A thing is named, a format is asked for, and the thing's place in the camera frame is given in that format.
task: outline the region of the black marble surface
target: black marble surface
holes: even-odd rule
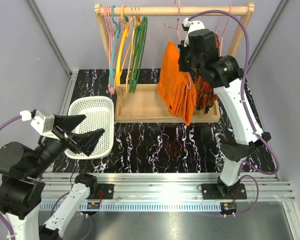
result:
[[[116,106],[117,96],[108,91],[109,71],[80,70],[71,102],[88,96],[107,96]],[[143,69],[140,84],[158,83],[160,69]],[[255,104],[246,85],[246,93],[258,122]],[[101,159],[74,160],[61,156],[54,163],[57,173],[215,173],[224,164],[220,146],[233,138],[232,125],[219,102],[218,123],[116,123],[111,153]],[[257,168],[273,171],[270,153],[262,146],[248,160]],[[247,165],[245,172],[253,172]]]

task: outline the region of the orange cloth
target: orange cloth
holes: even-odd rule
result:
[[[185,124],[189,125],[196,106],[197,92],[191,79],[188,89],[188,74],[179,71],[178,60],[179,50],[169,41],[163,55],[157,92],[165,102],[168,112],[172,116],[182,117]]]

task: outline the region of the wooden tray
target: wooden tray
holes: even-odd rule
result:
[[[171,116],[167,106],[157,93],[158,84],[138,84],[135,93],[126,93],[120,86],[123,103],[116,102],[115,121],[118,123],[184,123],[181,117]],[[217,123],[220,119],[218,101],[208,114],[195,110],[192,123]]]

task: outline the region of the pink hanger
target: pink hanger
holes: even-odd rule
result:
[[[222,55],[222,47],[224,45],[224,37],[226,35],[226,29],[227,29],[229,20],[230,20],[230,17],[228,17],[228,20],[226,21],[226,24],[224,26],[224,29],[223,29],[223,32],[222,32],[222,35],[221,35],[221,43],[220,43],[220,48],[219,48],[220,49],[220,53],[219,53],[220,56]],[[220,32],[220,27],[219,26],[216,28],[215,33],[218,33],[218,32]]]
[[[181,0],[179,0],[178,18],[176,19],[176,27],[173,27],[173,26],[169,25],[169,24],[166,23],[166,22],[163,24],[165,34],[166,34],[166,36],[167,36],[167,38],[168,38],[169,41],[170,41],[170,38],[169,38],[169,35],[168,35],[168,32],[167,32],[166,26],[168,27],[168,29],[169,29],[169,28],[172,28],[172,29],[174,29],[174,30],[177,30],[177,32],[178,32],[178,37],[179,37],[179,42],[181,42],[180,31],[179,31],[180,8],[181,8]]]
[[[168,31],[167,31],[166,27],[168,29],[172,28],[172,29],[176,30],[177,33],[178,33],[179,42],[181,42],[180,30],[179,30],[180,8],[181,8],[181,0],[179,0],[178,18],[176,19],[176,27],[173,27],[173,26],[169,25],[166,22],[163,24],[163,28],[164,28],[165,34],[166,34],[166,36],[167,36],[167,38],[168,38],[169,41],[170,41],[170,38],[169,38]],[[186,84],[186,87],[187,87],[187,89],[190,89],[191,88],[192,79],[191,79],[191,76],[190,76],[190,74],[188,72],[187,72],[187,75],[188,75],[188,83]]]
[[[110,21],[110,6],[106,6],[104,8],[104,18],[105,18],[106,27],[107,27],[108,33],[109,33],[109,67],[110,67],[110,62],[111,62],[110,56],[111,56],[111,53],[113,50],[115,32],[116,32],[116,27],[112,26],[111,21]],[[115,93],[115,87],[110,86],[110,77],[109,77],[109,82],[108,82],[108,90],[111,94]]]
[[[112,51],[115,51],[117,53],[119,51],[119,45],[120,45],[120,44],[117,44],[114,49],[116,26],[112,25],[111,20],[110,20],[110,14],[111,14],[111,7],[110,6],[104,7],[104,18],[105,18],[106,27],[107,27],[108,33],[109,33],[109,56],[111,56]],[[124,24],[121,23],[121,35],[118,40],[119,43],[121,42],[123,33],[124,33]],[[113,66],[114,69],[116,68],[117,56],[118,56],[118,54],[115,54],[115,59],[114,59],[115,64]],[[111,94],[115,93],[115,87],[110,85],[110,79],[108,82],[108,90]]]

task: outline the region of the yellow hanger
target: yellow hanger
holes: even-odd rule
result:
[[[137,16],[137,10],[136,8],[134,8],[134,13],[133,13],[133,8],[131,7],[131,16],[135,15],[135,22],[132,20],[132,24],[133,24],[133,31],[132,31],[132,38],[131,38],[131,52],[130,52],[130,59],[129,59],[129,65],[128,65],[128,69],[127,69],[127,73],[126,73],[126,78],[125,78],[125,92],[129,93],[129,79],[130,79],[130,72],[133,73],[133,68],[136,66],[136,64],[134,64],[134,66],[131,67],[131,61],[132,61],[132,56],[135,52],[135,33],[136,33],[136,28],[137,26],[140,25],[140,17]]]
[[[122,36],[121,43],[120,43],[120,48],[119,48],[119,53],[118,53],[118,58],[117,58],[117,63],[116,63],[116,70],[115,70],[115,84],[117,86],[120,86],[120,77],[123,72],[127,57],[128,57],[128,52],[132,45],[132,43],[130,42],[128,50],[125,53],[122,66],[121,66],[121,58],[122,58],[122,53],[123,53],[123,49],[124,49],[124,45],[125,45],[125,40],[129,35],[130,24],[134,19],[134,17],[132,16],[128,22],[125,21],[125,19],[124,19],[125,6],[126,5],[122,5],[122,7],[121,7],[121,19],[123,20],[122,22],[124,24],[125,29],[124,29],[123,36]]]

